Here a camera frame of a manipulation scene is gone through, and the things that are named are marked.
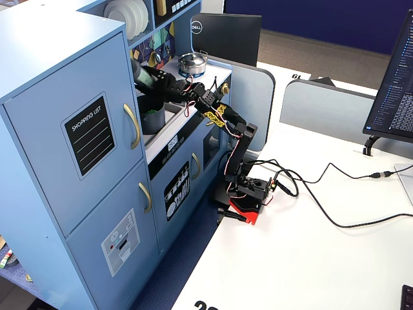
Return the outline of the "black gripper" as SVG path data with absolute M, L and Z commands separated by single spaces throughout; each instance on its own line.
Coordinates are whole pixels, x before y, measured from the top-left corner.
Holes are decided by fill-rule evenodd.
M 135 83 L 136 90 L 153 98 L 163 99 L 165 103 L 177 103 L 197 101 L 199 95 L 193 90 L 187 80 L 172 79 L 172 75 L 161 69 L 143 67 L 143 83 Z

